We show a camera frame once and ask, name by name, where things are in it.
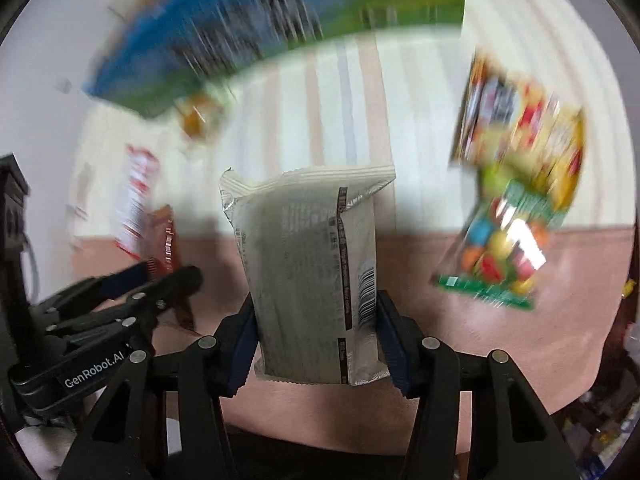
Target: blue and green package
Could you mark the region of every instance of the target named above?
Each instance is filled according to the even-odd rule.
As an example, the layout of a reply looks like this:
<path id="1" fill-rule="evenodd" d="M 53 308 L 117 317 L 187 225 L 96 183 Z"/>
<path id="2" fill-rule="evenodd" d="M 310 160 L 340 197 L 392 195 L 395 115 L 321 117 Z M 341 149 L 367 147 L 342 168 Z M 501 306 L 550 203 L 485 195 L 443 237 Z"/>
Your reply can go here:
<path id="1" fill-rule="evenodd" d="M 465 0 L 162 0 L 133 20 L 88 93 L 143 117 L 316 41 L 377 28 L 460 25 Z"/>

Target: pink cloth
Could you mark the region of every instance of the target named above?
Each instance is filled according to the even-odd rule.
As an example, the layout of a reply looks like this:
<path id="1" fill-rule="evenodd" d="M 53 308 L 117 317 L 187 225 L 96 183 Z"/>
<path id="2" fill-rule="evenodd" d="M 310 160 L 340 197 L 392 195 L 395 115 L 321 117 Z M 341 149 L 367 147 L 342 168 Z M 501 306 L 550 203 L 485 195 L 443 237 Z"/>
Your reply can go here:
<path id="1" fill-rule="evenodd" d="M 457 351 L 507 351 L 549 412 L 567 405 L 593 383 L 602 346 L 615 317 L 633 247 L 633 229 L 561 232 L 552 237 L 533 312 L 495 308 L 430 284 L 453 237 L 379 235 L 378 286 L 427 335 Z M 196 331 L 212 333 L 247 294 L 235 241 L 180 240 L 183 260 L 205 281 L 194 297 Z M 113 272 L 131 263 L 113 240 L 85 239 L 74 255 L 77 278 Z M 159 352 L 176 351 L 197 334 L 163 325 Z M 389 379 L 366 386 L 258 381 L 223 399 L 225 420 L 244 430 L 310 446 L 351 452 L 404 454 L 416 401 L 402 398 Z M 458 452 L 469 449 L 470 395 L 462 394 Z"/>

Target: barcode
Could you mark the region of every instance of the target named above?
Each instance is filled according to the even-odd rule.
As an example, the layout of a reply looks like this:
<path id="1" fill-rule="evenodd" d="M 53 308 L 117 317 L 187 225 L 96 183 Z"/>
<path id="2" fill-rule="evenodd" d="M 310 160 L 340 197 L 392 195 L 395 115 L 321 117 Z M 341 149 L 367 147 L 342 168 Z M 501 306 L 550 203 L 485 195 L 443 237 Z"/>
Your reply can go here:
<path id="1" fill-rule="evenodd" d="M 358 326 L 374 319 L 376 313 L 376 273 L 371 267 L 358 277 Z"/>

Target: yellow candy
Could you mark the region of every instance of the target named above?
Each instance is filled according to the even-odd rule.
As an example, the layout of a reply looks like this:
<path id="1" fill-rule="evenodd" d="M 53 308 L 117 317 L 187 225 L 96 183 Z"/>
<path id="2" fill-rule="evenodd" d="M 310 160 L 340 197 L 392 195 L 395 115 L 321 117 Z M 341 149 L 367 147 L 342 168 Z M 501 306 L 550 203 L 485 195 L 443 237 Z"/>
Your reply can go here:
<path id="1" fill-rule="evenodd" d="M 515 240 L 509 240 L 506 232 L 496 231 L 491 235 L 491 238 L 489 238 L 486 248 L 499 260 L 506 260 L 513 252 L 513 247 L 515 245 Z"/>
<path id="2" fill-rule="evenodd" d="M 516 294 L 521 294 L 522 296 L 529 294 L 531 289 L 533 288 L 535 278 L 532 276 L 528 280 L 524 280 L 523 282 L 513 282 L 511 283 L 511 291 Z"/>

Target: blue candy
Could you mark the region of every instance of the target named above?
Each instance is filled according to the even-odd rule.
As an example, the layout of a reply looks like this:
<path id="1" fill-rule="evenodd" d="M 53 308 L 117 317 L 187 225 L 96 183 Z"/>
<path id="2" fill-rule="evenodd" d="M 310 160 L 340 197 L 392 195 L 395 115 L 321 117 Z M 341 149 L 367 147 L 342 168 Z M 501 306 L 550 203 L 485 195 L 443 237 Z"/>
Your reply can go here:
<path id="1" fill-rule="evenodd" d="M 485 246 L 494 232 L 494 224 L 485 219 L 475 220 L 466 232 L 466 240 L 472 245 Z"/>

